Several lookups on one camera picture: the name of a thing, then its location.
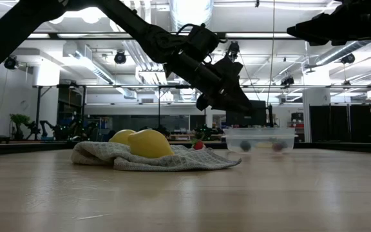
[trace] gray towel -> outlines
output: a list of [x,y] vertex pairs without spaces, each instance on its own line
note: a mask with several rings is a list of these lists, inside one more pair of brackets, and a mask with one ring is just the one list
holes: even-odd
[[121,171],[185,171],[192,169],[218,170],[241,163],[216,155],[211,149],[194,150],[184,146],[171,146],[175,155],[149,159],[133,155],[129,146],[114,142],[80,142],[71,161],[75,164],[114,165]]

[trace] clear plastic container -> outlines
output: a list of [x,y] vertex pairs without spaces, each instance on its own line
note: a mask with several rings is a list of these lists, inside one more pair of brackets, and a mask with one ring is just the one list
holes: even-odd
[[226,129],[227,148],[235,152],[285,152],[293,149],[294,128]]

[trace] red strawberry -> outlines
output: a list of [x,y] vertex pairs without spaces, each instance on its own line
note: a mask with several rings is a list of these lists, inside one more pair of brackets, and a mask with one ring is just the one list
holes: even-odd
[[204,148],[204,143],[203,141],[199,140],[196,142],[196,144],[194,144],[194,147],[193,147],[195,150],[201,150]]

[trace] wooden table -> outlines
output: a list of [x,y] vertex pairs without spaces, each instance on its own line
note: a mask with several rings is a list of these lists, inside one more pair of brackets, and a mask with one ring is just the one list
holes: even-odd
[[371,231],[371,154],[217,152],[243,162],[141,173],[1,155],[0,231]]

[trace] yellow ball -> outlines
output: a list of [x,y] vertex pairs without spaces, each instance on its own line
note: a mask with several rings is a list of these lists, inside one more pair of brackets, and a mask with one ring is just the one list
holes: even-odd
[[131,154],[145,158],[160,158],[174,155],[166,137],[155,130],[142,130],[128,135]]
[[133,130],[120,130],[116,132],[116,134],[110,138],[108,142],[118,142],[121,144],[129,145],[128,144],[128,136],[135,133]]

